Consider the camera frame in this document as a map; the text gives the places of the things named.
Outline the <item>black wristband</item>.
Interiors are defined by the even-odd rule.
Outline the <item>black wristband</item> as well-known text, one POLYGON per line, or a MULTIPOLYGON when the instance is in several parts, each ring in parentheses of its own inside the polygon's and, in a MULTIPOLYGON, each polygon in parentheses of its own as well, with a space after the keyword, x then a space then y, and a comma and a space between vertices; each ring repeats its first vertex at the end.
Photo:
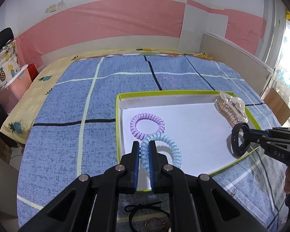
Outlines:
POLYGON ((250 142, 246 141, 244 138, 242 138, 242 141, 239 137, 240 132, 243 132, 243 134, 247 131, 249 131, 249 126, 247 123, 238 123, 236 124, 231 131, 231 148, 233 151, 233 154, 240 158, 242 157, 248 150, 250 146, 250 142))

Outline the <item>black hair tie pink charm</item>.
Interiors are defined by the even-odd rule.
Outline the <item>black hair tie pink charm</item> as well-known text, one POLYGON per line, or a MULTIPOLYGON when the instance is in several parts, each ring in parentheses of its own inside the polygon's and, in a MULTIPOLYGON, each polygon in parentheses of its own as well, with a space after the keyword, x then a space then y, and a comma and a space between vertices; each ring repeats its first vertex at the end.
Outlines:
POLYGON ((145 231, 169 231, 171 215, 159 205, 161 201, 149 204, 130 204, 124 207, 129 214, 128 224, 130 231, 138 231, 135 222, 143 221, 145 231))

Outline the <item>clear bag with gold jewelry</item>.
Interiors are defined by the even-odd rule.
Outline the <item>clear bag with gold jewelry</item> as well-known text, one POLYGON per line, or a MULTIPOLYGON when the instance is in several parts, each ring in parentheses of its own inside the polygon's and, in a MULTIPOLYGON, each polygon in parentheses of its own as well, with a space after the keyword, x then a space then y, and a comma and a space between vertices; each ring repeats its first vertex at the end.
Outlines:
POLYGON ((248 123, 245 112, 245 104, 241 98, 220 92, 219 98, 215 100, 216 109, 227 119, 231 127, 239 123, 248 123))

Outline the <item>wooden nightstand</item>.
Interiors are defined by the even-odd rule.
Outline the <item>wooden nightstand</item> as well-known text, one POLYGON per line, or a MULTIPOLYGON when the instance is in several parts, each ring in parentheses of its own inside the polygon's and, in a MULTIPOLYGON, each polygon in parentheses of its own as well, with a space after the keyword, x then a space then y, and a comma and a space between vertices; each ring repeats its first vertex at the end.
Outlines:
POLYGON ((272 110, 280 125, 283 125, 289 119, 290 108, 275 89, 268 90, 264 102, 272 110))

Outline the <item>green white tray box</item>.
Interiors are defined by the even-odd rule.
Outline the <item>green white tray box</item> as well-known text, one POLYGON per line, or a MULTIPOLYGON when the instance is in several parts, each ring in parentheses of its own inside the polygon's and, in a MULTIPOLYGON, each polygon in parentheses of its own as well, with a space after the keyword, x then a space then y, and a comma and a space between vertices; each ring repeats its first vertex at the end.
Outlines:
POLYGON ((219 91, 149 91, 118 94, 116 98, 117 157, 132 150, 137 140, 130 121, 153 114, 165 125, 182 155, 181 170, 193 176, 214 174, 241 161, 231 149, 232 127, 216 109, 219 91))

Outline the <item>beige bed headboard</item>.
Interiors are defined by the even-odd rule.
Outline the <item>beige bed headboard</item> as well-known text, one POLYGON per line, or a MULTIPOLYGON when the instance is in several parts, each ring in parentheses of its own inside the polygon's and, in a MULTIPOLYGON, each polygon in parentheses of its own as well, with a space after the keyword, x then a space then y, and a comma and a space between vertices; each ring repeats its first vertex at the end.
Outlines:
POLYGON ((239 73, 259 95, 264 92, 273 73, 273 68, 242 47, 209 32, 203 34, 200 52, 239 73))

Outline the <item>blue plaid bed blanket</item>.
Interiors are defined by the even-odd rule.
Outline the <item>blue plaid bed blanket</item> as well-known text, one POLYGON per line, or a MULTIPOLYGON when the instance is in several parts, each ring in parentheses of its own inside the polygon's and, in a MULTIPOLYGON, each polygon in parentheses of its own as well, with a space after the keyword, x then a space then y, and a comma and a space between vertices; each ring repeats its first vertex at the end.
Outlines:
POLYGON ((59 78, 46 68, 38 80, 45 101, 26 141, 17 190, 23 226, 81 174, 99 175, 145 137, 187 174, 210 173, 268 229, 287 215, 285 165, 251 145, 240 159, 231 126, 216 108, 225 93, 244 101, 249 125, 279 122, 257 92, 221 62, 189 55, 75 57, 59 78))

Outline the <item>cardboard box with items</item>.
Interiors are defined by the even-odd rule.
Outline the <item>cardboard box with items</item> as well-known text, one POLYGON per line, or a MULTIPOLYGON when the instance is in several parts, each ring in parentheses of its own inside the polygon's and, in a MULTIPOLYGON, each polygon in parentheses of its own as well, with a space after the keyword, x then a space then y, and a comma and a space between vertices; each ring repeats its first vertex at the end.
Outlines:
POLYGON ((11 157, 12 149, 0 138, 0 158, 9 164, 11 157))

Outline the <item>red small box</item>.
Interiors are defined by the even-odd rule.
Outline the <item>red small box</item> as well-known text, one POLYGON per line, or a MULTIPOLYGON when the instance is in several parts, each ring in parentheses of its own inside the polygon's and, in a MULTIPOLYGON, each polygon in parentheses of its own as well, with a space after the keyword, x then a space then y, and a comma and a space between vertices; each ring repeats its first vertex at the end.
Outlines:
POLYGON ((34 81, 35 78, 38 76, 38 70, 37 70, 37 66, 32 63, 28 65, 28 72, 31 78, 31 81, 34 81))

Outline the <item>pink plastic storage box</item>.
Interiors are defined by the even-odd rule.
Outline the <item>pink plastic storage box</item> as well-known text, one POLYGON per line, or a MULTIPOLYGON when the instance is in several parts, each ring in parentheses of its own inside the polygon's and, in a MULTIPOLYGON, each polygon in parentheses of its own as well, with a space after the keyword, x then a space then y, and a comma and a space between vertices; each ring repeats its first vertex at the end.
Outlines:
POLYGON ((0 91, 0 104, 7 113, 13 110, 31 83, 32 80, 26 64, 0 91))

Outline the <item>pineapple print fabric bag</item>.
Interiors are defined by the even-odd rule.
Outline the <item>pineapple print fabric bag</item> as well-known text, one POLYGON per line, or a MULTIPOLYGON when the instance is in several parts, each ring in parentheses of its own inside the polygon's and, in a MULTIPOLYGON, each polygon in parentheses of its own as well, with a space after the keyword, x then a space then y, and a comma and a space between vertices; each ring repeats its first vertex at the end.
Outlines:
POLYGON ((16 41, 10 41, 0 50, 0 91, 21 70, 16 41))

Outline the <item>black bag on top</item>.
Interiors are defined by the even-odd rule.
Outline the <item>black bag on top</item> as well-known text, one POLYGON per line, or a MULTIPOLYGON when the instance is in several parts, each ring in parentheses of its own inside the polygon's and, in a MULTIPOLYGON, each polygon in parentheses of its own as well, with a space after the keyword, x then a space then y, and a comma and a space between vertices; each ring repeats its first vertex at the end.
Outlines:
POLYGON ((3 29, 0 32, 0 50, 10 41, 14 39, 13 31, 10 27, 3 29))

